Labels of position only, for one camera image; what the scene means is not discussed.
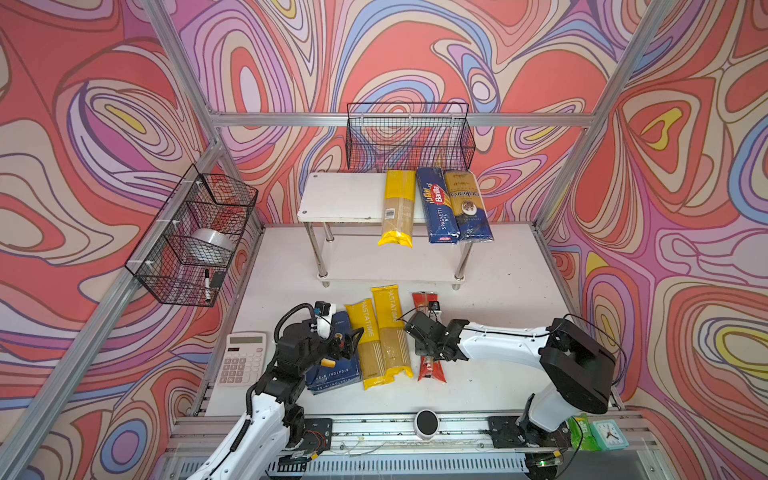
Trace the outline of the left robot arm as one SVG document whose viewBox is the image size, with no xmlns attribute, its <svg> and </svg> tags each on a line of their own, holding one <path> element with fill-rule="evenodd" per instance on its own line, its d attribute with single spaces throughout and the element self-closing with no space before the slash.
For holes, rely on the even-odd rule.
<svg viewBox="0 0 768 480">
<path fill-rule="evenodd" d="M 275 350 L 262 375 L 245 392 L 245 410 L 193 479 L 258 479 L 274 463 L 307 463 L 331 446 L 331 420 L 308 426 L 298 400 L 306 374 L 356 354 L 365 330 L 339 332 L 332 305 L 317 301 L 292 307 L 277 322 Z"/>
</svg>

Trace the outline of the blue Barilla spaghetti box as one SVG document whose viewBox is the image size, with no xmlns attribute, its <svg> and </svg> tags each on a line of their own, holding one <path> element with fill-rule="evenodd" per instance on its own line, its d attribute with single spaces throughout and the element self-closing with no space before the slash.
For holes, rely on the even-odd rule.
<svg viewBox="0 0 768 480">
<path fill-rule="evenodd" d="M 418 192 L 422 201 L 428 239 L 432 244 L 455 244 L 460 230 L 456 223 L 443 170 L 422 167 L 416 171 Z"/>
</svg>

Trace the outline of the yellow spaghetti bag barcode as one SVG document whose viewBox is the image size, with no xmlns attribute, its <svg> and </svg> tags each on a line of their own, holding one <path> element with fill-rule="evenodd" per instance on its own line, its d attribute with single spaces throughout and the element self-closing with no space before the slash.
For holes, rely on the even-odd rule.
<svg viewBox="0 0 768 480">
<path fill-rule="evenodd" d="M 389 170 L 386 173 L 382 234 L 379 246 L 395 244 L 413 247 L 416 172 Z"/>
</svg>

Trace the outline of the blue Barilla rigatoni box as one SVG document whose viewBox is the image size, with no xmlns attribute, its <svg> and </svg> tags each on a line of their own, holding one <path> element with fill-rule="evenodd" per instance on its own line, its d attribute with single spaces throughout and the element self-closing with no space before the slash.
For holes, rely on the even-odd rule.
<svg viewBox="0 0 768 480">
<path fill-rule="evenodd" d="M 336 333 L 352 333 L 349 316 L 345 311 L 335 313 L 332 324 Z M 306 388 L 312 394 L 320 394 L 361 381 L 362 371 L 357 353 L 351 359 L 338 360 L 333 368 L 319 365 L 306 373 Z"/>
</svg>

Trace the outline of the blue clear spaghetti bag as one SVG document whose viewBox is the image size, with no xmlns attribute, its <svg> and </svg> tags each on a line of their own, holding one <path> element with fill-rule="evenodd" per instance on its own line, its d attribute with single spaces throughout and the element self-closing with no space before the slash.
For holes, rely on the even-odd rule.
<svg viewBox="0 0 768 480">
<path fill-rule="evenodd" d="M 445 173 L 450 202 L 462 242 L 494 240 L 476 177 L 470 171 Z"/>
</svg>

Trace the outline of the yellow Pastatime bag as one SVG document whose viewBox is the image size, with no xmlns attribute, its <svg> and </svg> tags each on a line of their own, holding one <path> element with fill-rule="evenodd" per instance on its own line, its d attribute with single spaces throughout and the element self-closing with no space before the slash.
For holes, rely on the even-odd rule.
<svg viewBox="0 0 768 480">
<path fill-rule="evenodd" d="M 394 382 L 394 376 L 388 373 L 380 341 L 378 323 L 375 317 L 373 300 L 368 298 L 359 303 L 346 305 L 350 326 L 353 330 L 363 330 L 357 346 L 358 359 L 365 390 Z"/>
<path fill-rule="evenodd" d="M 372 295 L 385 375 L 394 378 L 404 373 L 412 378 L 413 369 L 398 286 L 375 287 Z"/>
</svg>

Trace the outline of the red spaghetti bag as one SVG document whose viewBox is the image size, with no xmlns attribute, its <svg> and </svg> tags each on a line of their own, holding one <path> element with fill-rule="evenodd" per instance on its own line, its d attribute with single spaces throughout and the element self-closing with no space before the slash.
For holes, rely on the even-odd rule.
<svg viewBox="0 0 768 480">
<path fill-rule="evenodd" d="M 412 294 L 412 300 L 417 312 L 424 313 L 431 320 L 438 323 L 441 322 L 441 315 L 436 317 L 434 315 L 427 314 L 427 305 L 430 301 L 439 301 L 439 296 L 435 292 L 414 292 Z M 421 340 L 415 341 L 415 352 L 420 357 L 420 367 L 418 380 L 432 379 L 439 382 L 446 383 L 445 373 L 443 370 L 442 362 L 427 354 L 425 345 Z"/>
</svg>

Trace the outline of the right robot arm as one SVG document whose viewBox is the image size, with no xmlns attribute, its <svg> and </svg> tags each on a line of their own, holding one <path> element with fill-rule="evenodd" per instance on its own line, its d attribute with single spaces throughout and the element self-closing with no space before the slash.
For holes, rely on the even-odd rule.
<svg viewBox="0 0 768 480">
<path fill-rule="evenodd" d="M 444 325 L 418 311 L 404 329 L 437 360 L 502 360 L 546 373 L 549 383 L 528 397 L 523 414 L 498 428 L 504 448 L 543 447 L 569 418 L 608 411 L 616 358 L 565 318 L 545 327 L 514 329 L 465 319 Z"/>
</svg>

